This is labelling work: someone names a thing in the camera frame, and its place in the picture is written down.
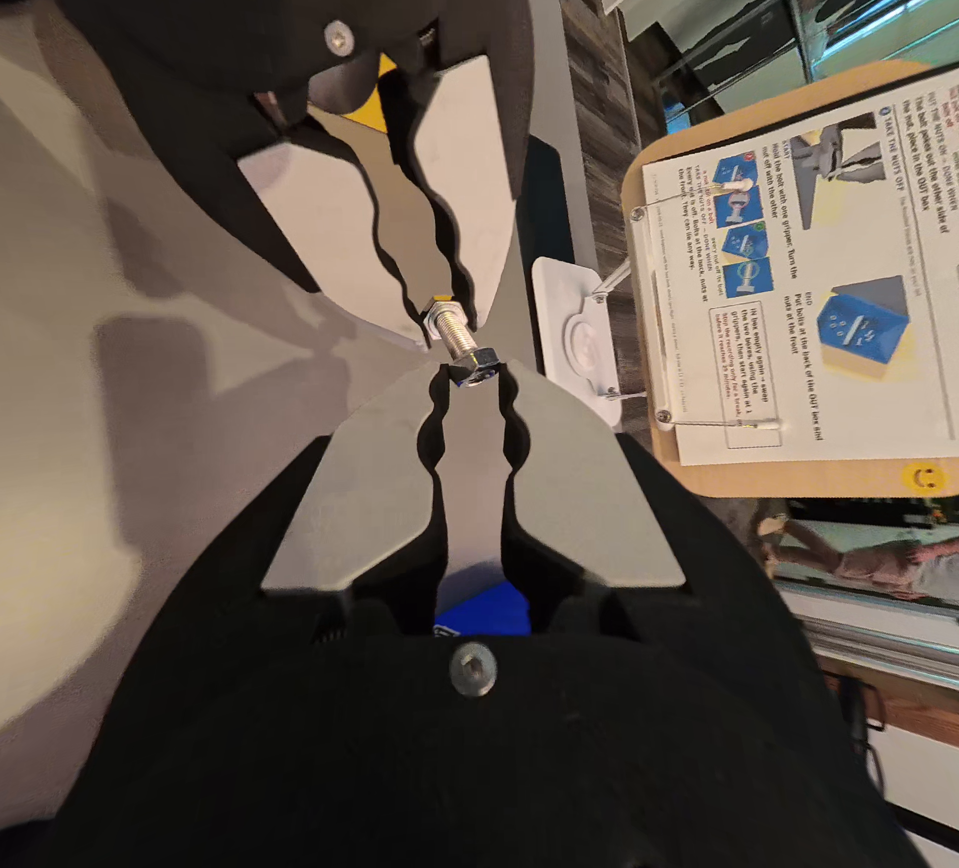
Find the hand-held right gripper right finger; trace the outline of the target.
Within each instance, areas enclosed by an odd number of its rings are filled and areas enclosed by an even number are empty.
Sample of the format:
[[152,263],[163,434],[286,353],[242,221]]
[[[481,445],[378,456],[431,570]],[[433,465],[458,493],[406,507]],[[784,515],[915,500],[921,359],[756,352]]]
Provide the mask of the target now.
[[521,530],[607,588],[676,588],[685,575],[612,428],[524,365],[500,377],[515,390],[526,453],[513,477]]

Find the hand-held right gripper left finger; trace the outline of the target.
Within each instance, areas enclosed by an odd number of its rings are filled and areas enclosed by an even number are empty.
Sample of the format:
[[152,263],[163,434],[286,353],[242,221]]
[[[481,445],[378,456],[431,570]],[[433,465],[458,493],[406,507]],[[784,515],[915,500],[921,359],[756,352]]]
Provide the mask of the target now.
[[443,519],[449,368],[428,363],[366,402],[329,438],[273,556],[268,593],[341,593]]

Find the steel hex nut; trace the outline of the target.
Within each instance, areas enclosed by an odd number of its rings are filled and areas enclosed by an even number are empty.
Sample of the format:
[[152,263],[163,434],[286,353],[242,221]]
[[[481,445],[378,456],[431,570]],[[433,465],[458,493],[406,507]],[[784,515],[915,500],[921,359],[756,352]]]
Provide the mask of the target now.
[[495,350],[477,347],[451,362],[449,379],[458,388],[472,388],[495,377],[500,360]]

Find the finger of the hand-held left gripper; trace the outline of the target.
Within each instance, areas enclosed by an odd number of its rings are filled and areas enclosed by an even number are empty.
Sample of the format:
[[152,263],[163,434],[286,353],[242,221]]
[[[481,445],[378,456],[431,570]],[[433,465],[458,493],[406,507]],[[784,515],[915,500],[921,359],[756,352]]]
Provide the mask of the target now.
[[478,55],[414,81],[391,67],[377,90],[394,160],[433,210],[452,295],[473,330],[482,329],[516,213],[490,59]]
[[428,349],[380,244],[376,191],[348,142],[306,117],[237,167],[325,299],[398,346]]

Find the white stand base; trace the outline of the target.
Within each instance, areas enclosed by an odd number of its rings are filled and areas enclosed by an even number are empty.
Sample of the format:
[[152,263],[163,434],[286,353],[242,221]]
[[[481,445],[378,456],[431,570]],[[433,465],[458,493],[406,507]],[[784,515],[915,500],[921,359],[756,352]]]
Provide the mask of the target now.
[[587,267],[541,256],[531,282],[545,377],[610,428],[621,424],[622,402],[645,393],[621,391],[608,299],[631,274],[623,261],[605,278]]

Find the steel hex bolt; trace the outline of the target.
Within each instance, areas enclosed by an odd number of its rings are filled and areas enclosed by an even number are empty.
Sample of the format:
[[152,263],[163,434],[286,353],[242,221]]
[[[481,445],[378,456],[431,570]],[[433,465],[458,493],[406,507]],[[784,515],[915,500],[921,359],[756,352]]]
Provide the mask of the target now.
[[430,339],[442,343],[454,362],[479,349],[465,310],[452,297],[432,297],[424,311],[423,325]]

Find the instruction sheet on stand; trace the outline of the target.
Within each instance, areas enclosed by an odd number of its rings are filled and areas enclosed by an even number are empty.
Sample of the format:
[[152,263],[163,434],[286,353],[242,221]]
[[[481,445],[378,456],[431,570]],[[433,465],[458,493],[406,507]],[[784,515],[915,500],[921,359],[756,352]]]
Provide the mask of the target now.
[[631,163],[622,182],[620,199],[626,222],[627,260],[632,274],[632,295],[638,321],[640,371],[646,391],[645,406],[651,426],[652,452],[656,460],[691,492],[709,498],[870,498],[913,495],[903,484],[906,465],[913,462],[938,462],[945,468],[949,486],[941,496],[958,492],[958,457],[933,456],[924,452],[912,457],[873,459],[787,460],[783,462],[732,465],[683,466],[674,431],[661,421],[660,413],[672,412],[665,395],[665,362],[662,349],[662,314],[658,306],[657,283],[653,282],[650,243],[642,239],[641,229],[648,227],[642,209],[646,190],[643,167],[675,155],[689,155],[733,137],[746,135],[762,126],[780,127],[788,118],[814,110],[838,106],[843,101],[864,97],[881,88],[915,82],[941,75],[945,67],[931,66],[909,59],[875,61],[841,72],[832,78],[811,83],[754,106],[699,124],[657,140],[642,150]]

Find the blue parts bin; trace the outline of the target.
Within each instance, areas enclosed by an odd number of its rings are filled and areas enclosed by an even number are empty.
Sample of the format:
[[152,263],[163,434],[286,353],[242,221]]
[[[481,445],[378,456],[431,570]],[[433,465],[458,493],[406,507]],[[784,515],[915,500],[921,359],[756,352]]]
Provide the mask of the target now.
[[434,626],[436,637],[530,634],[528,601],[508,581],[502,581],[437,614]]

